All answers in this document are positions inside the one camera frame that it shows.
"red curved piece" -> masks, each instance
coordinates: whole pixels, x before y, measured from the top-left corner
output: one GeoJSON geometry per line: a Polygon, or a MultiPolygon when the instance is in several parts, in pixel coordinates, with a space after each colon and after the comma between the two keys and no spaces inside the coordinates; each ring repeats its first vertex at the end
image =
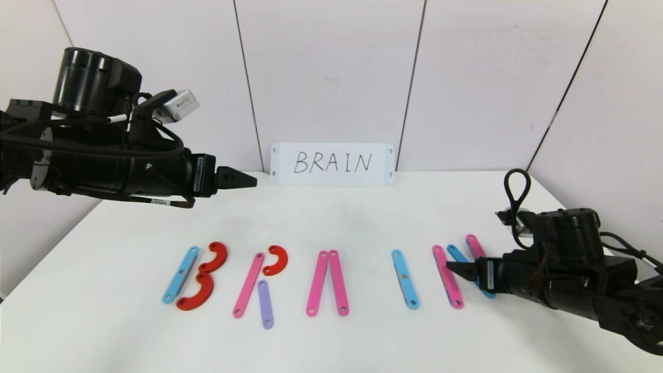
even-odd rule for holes
{"type": "Polygon", "coordinates": [[[277,245],[270,246],[268,251],[270,254],[278,256],[278,261],[273,265],[266,265],[263,268],[263,274],[265,276],[273,276],[280,273],[288,265],[288,253],[284,248],[277,245]]]}
{"type": "Polygon", "coordinates": [[[182,311],[191,311],[192,309],[197,309],[201,304],[205,303],[206,300],[211,295],[211,291],[214,290],[214,280],[211,278],[211,275],[206,272],[200,272],[196,276],[196,281],[200,283],[200,290],[198,294],[193,297],[182,297],[177,301],[177,308],[182,311]]]}
{"type": "Polygon", "coordinates": [[[207,263],[199,265],[198,271],[206,273],[214,272],[219,269],[219,267],[221,267],[225,263],[225,260],[228,258],[228,249],[221,242],[212,242],[210,244],[210,251],[216,253],[216,258],[212,259],[212,261],[208,261],[207,263]]]}

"white table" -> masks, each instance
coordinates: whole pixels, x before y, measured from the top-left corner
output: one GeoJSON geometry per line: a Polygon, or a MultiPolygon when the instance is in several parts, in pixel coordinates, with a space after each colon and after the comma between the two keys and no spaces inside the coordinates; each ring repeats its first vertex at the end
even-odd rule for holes
{"type": "MultiPolygon", "coordinates": [[[[255,174],[257,188],[221,191],[192,210],[102,202],[0,306],[0,371],[660,373],[663,358],[593,321],[510,295],[490,300],[459,277],[465,308],[450,307],[431,246],[467,253],[473,233],[489,256],[516,248],[494,215],[508,203],[503,175],[398,173],[391,188],[327,188],[272,186],[255,174]],[[207,302],[189,312],[162,303],[185,251],[204,249],[197,267],[215,240],[229,257],[207,302]],[[231,313],[253,256],[271,244],[290,261],[268,278],[275,325],[266,331],[256,292],[244,317],[231,313]],[[417,311],[404,304],[395,248],[417,311]],[[328,272],[320,312],[307,317],[317,253],[330,249],[351,312],[335,311],[328,272]]],[[[523,207],[562,206],[534,182],[523,207]]],[[[183,294],[198,288],[189,280],[183,294]]]]}

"hole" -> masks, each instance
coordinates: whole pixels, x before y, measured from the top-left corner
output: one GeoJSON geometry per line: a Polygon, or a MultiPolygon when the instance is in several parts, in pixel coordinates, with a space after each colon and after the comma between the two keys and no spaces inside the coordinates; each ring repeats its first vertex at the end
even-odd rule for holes
{"type": "Polygon", "coordinates": [[[639,315],[637,313],[631,315],[631,317],[629,317],[629,321],[637,331],[642,333],[649,333],[654,328],[654,323],[652,322],[651,318],[639,315]]]}

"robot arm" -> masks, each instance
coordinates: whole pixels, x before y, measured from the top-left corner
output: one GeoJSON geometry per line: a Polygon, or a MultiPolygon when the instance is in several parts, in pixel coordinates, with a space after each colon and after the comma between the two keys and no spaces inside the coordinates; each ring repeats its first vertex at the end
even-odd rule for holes
{"type": "Polygon", "coordinates": [[[214,156],[192,154],[163,126],[199,106],[191,91],[152,96],[139,92],[141,80],[117,58],[65,49],[53,104],[11,100],[0,112],[0,189],[30,179],[56,194],[191,208],[218,189],[255,187],[255,178],[215,169],[214,156]],[[185,201],[143,197],[172,195],[185,201]]]}
{"type": "Polygon", "coordinates": [[[525,171],[509,172],[505,188],[512,208],[498,216],[512,226],[514,239],[524,250],[501,258],[478,258],[475,263],[449,261],[447,268],[468,281],[478,279],[484,291],[516,295],[598,321],[602,329],[625,336],[649,353],[663,355],[663,265],[618,236],[599,232],[599,216],[592,209],[519,214],[529,188],[515,201],[509,190],[513,173],[522,173],[530,184],[525,171]],[[518,216],[531,230],[531,247],[520,242],[516,218],[511,216],[518,216]],[[603,244],[602,236],[617,239],[624,248],[603,244]],[[660,274],[636,284],[635,260],[605,256],[603,246],[640,258],[660,274]]]}

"pink plastic bar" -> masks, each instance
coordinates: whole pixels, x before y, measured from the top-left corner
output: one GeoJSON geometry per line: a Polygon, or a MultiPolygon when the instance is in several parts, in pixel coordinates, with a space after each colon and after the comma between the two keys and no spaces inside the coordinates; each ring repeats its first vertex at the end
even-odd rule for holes
{"type": "Polygon", "coordinates": [[[341,316],[347,316],[347,314],[350,313],[350,305],[347,304],[347,293],[345,292],[345,282],[343,282],[341,260],[338,257],[338,252],[336,250],[330,250],[330,270],[338,314],[341,316]]]}
{"type": "Polygon", "coordinates": [[[447,269],[447,256],[444,253],[444,248],[440,245],[433,246],[433,255],[440,271],[440,277],[442,277],[444,289],[447,291],[449,303],[455,309],[463,308],[465,302],[463,302],[463,296],[460,294],[460,289],[458,289],[458,284],[455,282],[453,273],[447,269]]]}
{"type": "Polygon", "coordinates": [[[313,273],[313,283],[311,283],[311,292],[308,294],[308,303],[306,304],[306,314],[311,317],[314,317],[318,314],[318,308],[320,307],[320,297],[322,296],[322,285],[325,283],[328,261],[329,253],[326,251],[321,251],[318,254],[316,271],[313,273]]]}
{"type": "Polygon", "coordinates": [[[468,234],[467,236],[465,236],[465,242],[467,242],[470,251],[472,251],[474,259],[479,259],[486,256],[486,253],[483,252],[483,248],[481,247],[481,244],[479,243],[479,239],[477,238],[477,236],[473,234],[468,234]]]}
{"type": "Polygon", "coordinates": [[[242,286],[242,291],[239,293],[239,298],[237,298],[237,303],[233,309],[233,316],[236,319],[239,319],[244,315],[247,305],[249,304],[249,299],[251,298],[251,293],[255,286],[255,282],[258,279],[258,274],[260,274],[260,268],[263,266],[263,261],[265,260],[265,255],[263,253],[255,254],[253,258],[253,263],[249,269],[249,274],[246,281],[244,281],[244,286],[242,286]]]}

